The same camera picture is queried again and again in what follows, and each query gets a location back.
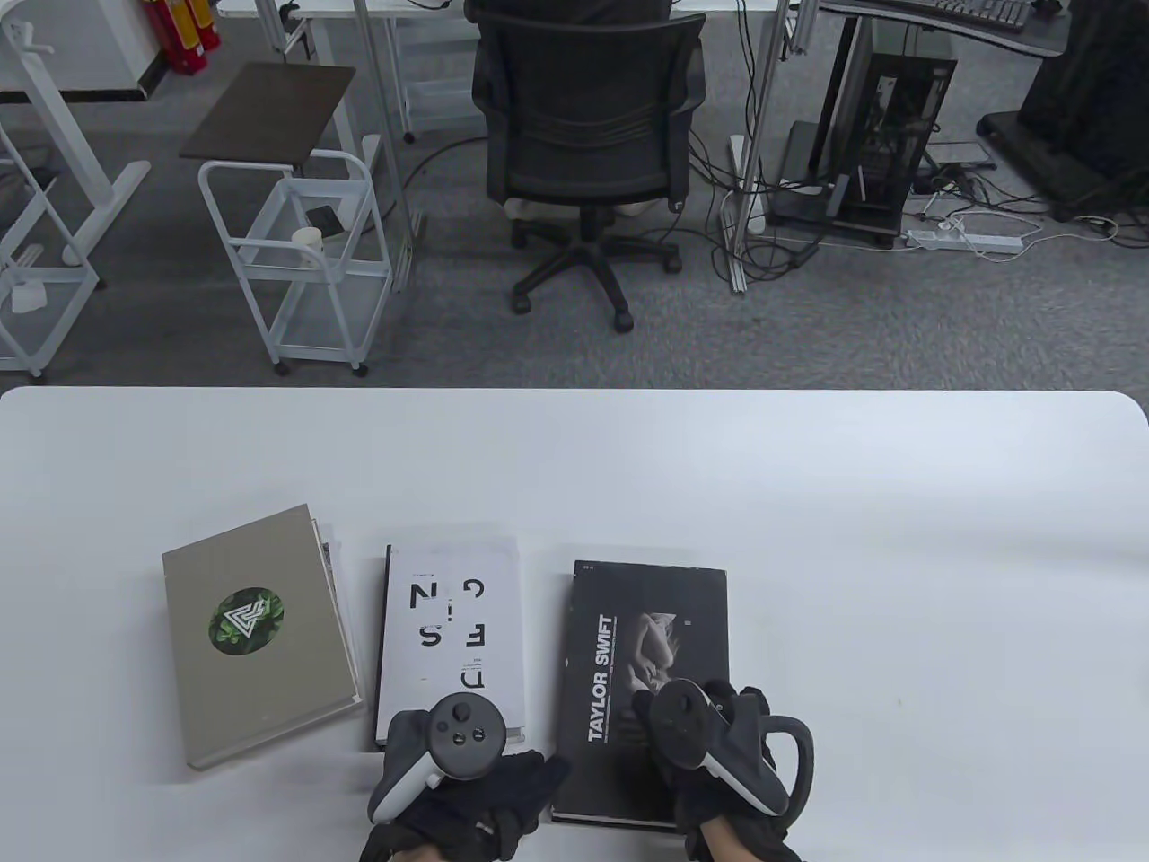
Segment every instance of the white book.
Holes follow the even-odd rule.
[[[499,707],[509,741],[526,731],[523,592],[514,539],[387,547],[376,742],[395,713],[460,691]]]

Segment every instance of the green circular logo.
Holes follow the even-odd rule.
[[[216,608],[208,625],[211,646],[228,655],[262,649],[284,624],[284,603],[270,590],[249,586],[232,593]]]

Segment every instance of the vr controller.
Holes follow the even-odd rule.
[[[705,769],[788,829],[802,814],[813,783],[810,729],[797,718],[762,715],[754,694],[738,695],[733,711],[726,715],[691,680],[672,679],[650,703],[653,741],[676,767]],[[785,733],[797,744],[797,775],[789,793],[765,757],[769,733]]]
[[[651,741],[676,767],[705,769],[787,829],[805,807],[813,782],[810,730],[796,718],[762,715],[754,694],[738,695],[733,711],[724,714],[696,684],[671,680],[650,705]],[[770,733],[785,733],[797,744],[797,775],[789,793],[764,754]],[[391,823],[444,778],[481,778],[506,747],[502,714],[478,694],[450,694],[430,711],[399,713],[387,730],[383,780],[368,802],[368,816],[376,824]]]
[[[507,724],[486,698],[460,692],[431,711],[398,713],[387,729],[383,780],[368,802],[371,823],[391,823],[426,787],[444,778],[473,782],[487,775],[507,747]]]

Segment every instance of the cup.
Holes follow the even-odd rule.
[[[323,231],[318,228],[300,228],[291,234],[291,241],[301,246],[307,246],[321,257],[323,256]],[[311,255],[300,254],[300,257],[303,259],[303,265],[307,269],[319,268],[319,264],[315,262],[315,259],[311,257]]]

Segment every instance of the black glove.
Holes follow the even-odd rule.
[[[387,862],[393,853],[433,844],[447,862],[509,860],[539,814],[570,775],[561,757],[509,754],[473,782],[445,778],[427,788],[393,823],[371,830],[360,862]]]
[[[707,696],[725,714],[733,716],[737,693],[724,679],[715,679],[702,686]],[[754,694],[758,711],[770,715],[770,705],[757,688],[743,688],[742,694]],[[663,756],[654,745],[650,732],[650,703],[654,695],[640,691],[634,695],[633,709],[647,732],[650,754],[663,780],[674,794],[674,825],[686,836],[686,854],[692,860],[712,862],[710,848],[702,837],[703,823],[725,817],[742,845],[763,862],[800,862],[794,851],[782,844],[786,830],[774,817],[762,814],[742,799],[725,782],[715,778],[704,769],[680,769]],[[762,755],[771,767],[776,767],[770,748],[763,742]]]

